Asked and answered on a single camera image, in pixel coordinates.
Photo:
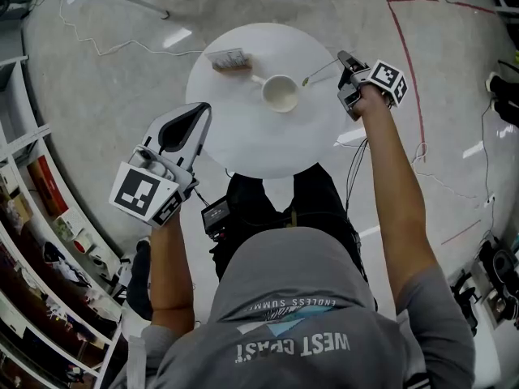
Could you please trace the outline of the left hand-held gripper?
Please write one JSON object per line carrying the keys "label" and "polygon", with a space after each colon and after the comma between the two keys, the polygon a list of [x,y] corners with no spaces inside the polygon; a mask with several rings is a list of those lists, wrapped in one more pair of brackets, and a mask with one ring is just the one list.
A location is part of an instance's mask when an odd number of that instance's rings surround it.
{"label": "left hand-held gripper", "polygon": [[155,229],[162,227],[199,184],[193,163],[211,121],[206,102],[182,105],[153,120],[142,143],[120,164],[109,203]]}

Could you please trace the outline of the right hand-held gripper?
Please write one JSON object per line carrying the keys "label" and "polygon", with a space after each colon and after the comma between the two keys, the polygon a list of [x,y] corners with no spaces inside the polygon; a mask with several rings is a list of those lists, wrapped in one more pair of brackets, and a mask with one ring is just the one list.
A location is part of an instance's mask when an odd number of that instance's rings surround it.
{"label": "right hand-held gripper", "polygon": [[389,109],[400,106],[407,93],[407,82],[400,70],[381,60],[368,66],[344,50],[337,54],[337,58],[344,67],[337,96],[352,119],[359,119],[354,106],[361,98],[360,88],[366,84],[375,85],[383,93]]}

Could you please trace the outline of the person's right hand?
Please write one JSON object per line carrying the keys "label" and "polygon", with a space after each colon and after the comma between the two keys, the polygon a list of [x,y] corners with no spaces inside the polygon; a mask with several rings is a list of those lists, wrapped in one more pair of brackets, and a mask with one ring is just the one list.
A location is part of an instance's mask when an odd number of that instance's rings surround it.
{"label": "person's right hand", "polygon": [[389,110],[388,102],[383,93],[372,84],[366,84],[360,88],[361,98],[355,105],[357,115],[364,118],[375,111]]}

